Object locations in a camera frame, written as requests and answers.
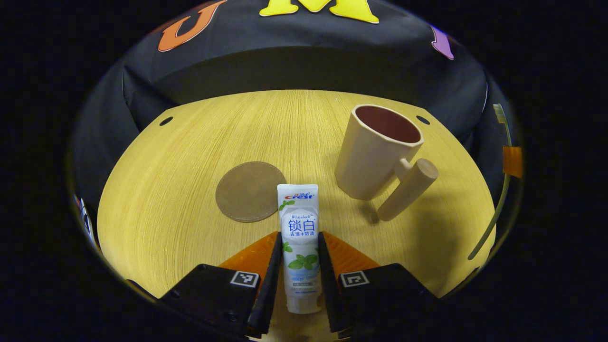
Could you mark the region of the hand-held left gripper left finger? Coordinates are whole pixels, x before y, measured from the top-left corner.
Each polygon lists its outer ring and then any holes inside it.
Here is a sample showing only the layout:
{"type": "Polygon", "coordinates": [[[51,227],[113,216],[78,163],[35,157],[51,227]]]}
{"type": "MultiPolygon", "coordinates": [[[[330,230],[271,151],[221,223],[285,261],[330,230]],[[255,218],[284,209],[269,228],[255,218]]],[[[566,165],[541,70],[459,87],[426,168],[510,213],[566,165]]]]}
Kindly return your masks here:
{"type": "Polygon", "coordinates": [[[221,339],[260,338],[269,331],[282,263],[279,232],[219,266],[199,264],[158,302],[221,339]]]}

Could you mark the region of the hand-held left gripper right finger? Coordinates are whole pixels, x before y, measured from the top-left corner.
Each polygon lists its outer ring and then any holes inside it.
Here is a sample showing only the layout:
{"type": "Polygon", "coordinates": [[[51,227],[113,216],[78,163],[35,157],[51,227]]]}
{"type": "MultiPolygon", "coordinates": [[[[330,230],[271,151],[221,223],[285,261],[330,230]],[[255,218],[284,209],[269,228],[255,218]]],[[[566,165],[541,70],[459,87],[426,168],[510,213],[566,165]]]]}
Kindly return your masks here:
{"type": "Polygon", "coordinates": [[[319,235],[330,331],[340,339],[404,339],[439,303],[404,266],[380,266],[329,232],[319,235]]]}

